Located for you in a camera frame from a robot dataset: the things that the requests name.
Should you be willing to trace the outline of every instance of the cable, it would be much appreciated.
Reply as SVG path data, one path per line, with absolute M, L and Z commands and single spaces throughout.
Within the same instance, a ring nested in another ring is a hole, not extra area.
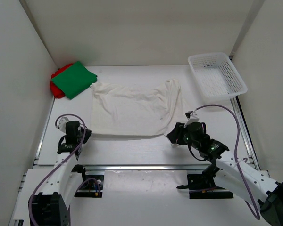
M 197 159 L 198 161 L 206 161 L 206 159 L 198 159 L 198 158 L 194 155 L 194 153 L 193 153 L 192 150 L 191 150 L 191 145 L 188 145 L 188 149 L 189 149 L 189 152 L 191 153 L 191 155 L 192 155 L 195 159 Z
M 218 187 L 215 186 L 215 187 L 210 187 L 210 188 L 205 188 L 205 189 L 200 189 L 200 190 L 193 190 L 193 191 L 189 191 L 189 193 L 212 191 L 216 188 L 218 188 Z
M 84 188 L 86 188 L 88 185 L 89 185 L 89 182 L 88 182 L 84 187 L 81 187 L 80 189 L 84 189 Z
M 60 115 L 56 121 L 55 121 L 55 126 L 57 126 L 57 122 L 58 120 L 63 117 L 63 116 L 74 116 L 76 118 L 78 118 L 82 124 L 83 124 L 83 137 L 80 141 L 80 143 L 76 146 L 76 148 L 69 154 L 69 156 L 67 156 L 59 165 L 57 165 L 51 172 L 49 172 L 49 174 L 46 175 L 46 177 L 44 177 L 44 179 L 37 185 L 37 187 L 34 189 L 32 195 L 30 196 L 29 198 L 29 201 L 28 201 L 28 213 L 29 213 L 29 217 L 31 219 L 31 222 L 34 226 L 39 226 L 38 223 L 36 222 L 35 218 L 33 217 L 33 209 L 32 209 L 32 205 L 33 205 L 33 197 L 34 195 L 36 194 L 36 192 L 38 191 L 38 189 L 41 187 L 41 185 L 54 173 L 57 171 L 58 168 L 60 168 L 66 161 L 68 161 L 70 159 L 70 157 L 72 155 L 75 154 L 75 152 L 80 148 L 82 147 L 83 145 L 83 141 L 85 139 L 85 134 L 86 134 L 86 126 L 85 126 L 85 122 L 83 121 L 83 119 L 81 119 L 79 116 L 75 115 L 75 114 L 63 114 L 63 115 Z
M 99 191 L 99 193 L 100 193 L 100 185 L 99 185 L 97 179 L 95 179 L 95 178 L 88 178 L 88 179 L 86 179 L 85 181 L 83 181 L 83 182 L 80 184 L 80 186 L 77 188 L 76 191 L 78 191 L 87 181 L 90 181 L 90 180 L 93 180 L 93 181 L 94 181 L 94 183 L 95 183 L 95 185 L 98 187 L 98 191 Z
M 228 109 L 227 107 L 224 107 L 224 106 L 222 106 L 222 105 L 216 105 L 216 104 L 203 105 L 203 106 L 201 106 L 201 107 L 196 108 L 196 110 L 199 110 L 199 109 L 204 108 L 204 107 L 209 107 L 209 106 L 221 107 L 221 108 L 227 110 L 229 113 L 231 113 L 232 116 L 235 118 L 235 121 L 236 121 L 236 124 L 237 124 L 237 139 L 236 139 L 236 144 L 235 144 L 235 149 L 234 149 L 234 159 L 235 159 L 235 162 L 236 162 L 236 164 L 237 164 L 238 171 L 239 171 L 239 173 L 240 173 L 240 175 L 241 175 L 241 178 L 242 178 L 242 180 L 243 180 L 243 182 L 244 182 L 244 185 L 245 185 L 245 187 L 246 187 L 246 190 L 247 190 L 247 192 L 249 193 L 251 202 L 252 202 L 252 204 L 253 204 L 253 206 L 254 206 L 254 209 L 255 209 L 255 212 L 256 212 L 256 213 L 254 212 L 254 210 L 252 209 L 252 207 L 250 206 L 250 204 L 249 204 L 247 201 L 245 201 L 245 202 L 246 202 L 247 206 L 249 207 L 251 213 L 254 215 L 254 217 L 255 217 L 257 220 L 260 220 L 260 213 L 259 213 L 258 207 L 257 207 L 257 205 L 256 205 L 254 196 L 253 196 L 253 194 L 251 193 L 250 186 L 248 185 L 248 183 L 247 183 L 247 181 L 246 181 L 246 178 L 245 178 L 245 176 L 244 176 L 244 174 L 243 174 L 243 171 L 242 171 L 242 169 L 241 169 L 241 167 L 240 167 L 240 165 L 239 165 L 239 163 L 238 163 L 237 149 L 238 149 L 238 142 L 239 142 L 239 137 L 240 137 L 240 126 L 239 126 L 238 119 L 237 119 L 236 115 L 235 115 L 230 109 Z

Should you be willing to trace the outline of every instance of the black mounting base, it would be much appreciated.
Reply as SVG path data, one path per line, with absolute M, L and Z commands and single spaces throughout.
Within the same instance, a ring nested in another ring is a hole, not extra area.
M 213 178 L 209 178 L 203 174 L 188 174 L 188 188 L 190 199 L 232 199 L 233 193 L 224 188 L 218 187 L 214 183 Z M 204 192 L 195 192 L 198 190 L 207 190 Z
M 100 180 L 100 190 L 103 189 L 104 186 L 104 175 L 86 175 L 86 178 L 95 178 Z M 101 198 L 103 196 L 103 191 L 101 193 L 95 192 L 95 183 L 91 180 L 89 184 L 85 187 L 81 188 L 79 191 L 75 193 L 75 197 L 80 198 Z

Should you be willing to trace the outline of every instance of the red cloth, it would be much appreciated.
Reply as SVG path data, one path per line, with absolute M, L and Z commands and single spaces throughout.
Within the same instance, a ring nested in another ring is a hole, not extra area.
M 61 74 L 63 71 L 65 71 L 68 67 L 70 67 L 72 64 L 68 64 L 60 69 L 58 69 L 54 74 L 51 75 L 51 78 L 56 77 L 57 75 Z M 55 98 L 62 98 L 65 96 L 62 90 L 60 90 L 51 80 L 50 80 L 50 89 Z

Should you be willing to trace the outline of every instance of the white backdrop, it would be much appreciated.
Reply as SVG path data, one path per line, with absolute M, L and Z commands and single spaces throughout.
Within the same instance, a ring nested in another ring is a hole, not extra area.
M 187 65 L 230 54 L 253 0 L 26 0 L 58 67 Z
M 283 180 L 283 0 L 266 0 L 233 63 L 249 90 L 239 99 L 262 169 Z
M 9 223 L 31 167 L 56 66 L 18 0 L 0 0 L 0 226 Z

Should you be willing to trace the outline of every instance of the basket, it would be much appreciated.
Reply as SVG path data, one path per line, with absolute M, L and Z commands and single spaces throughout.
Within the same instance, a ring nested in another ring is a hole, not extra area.
M 225 53 L 207 53 L 188 58 L 192 74 L 207 103 L 247 92 L 247 87 Z

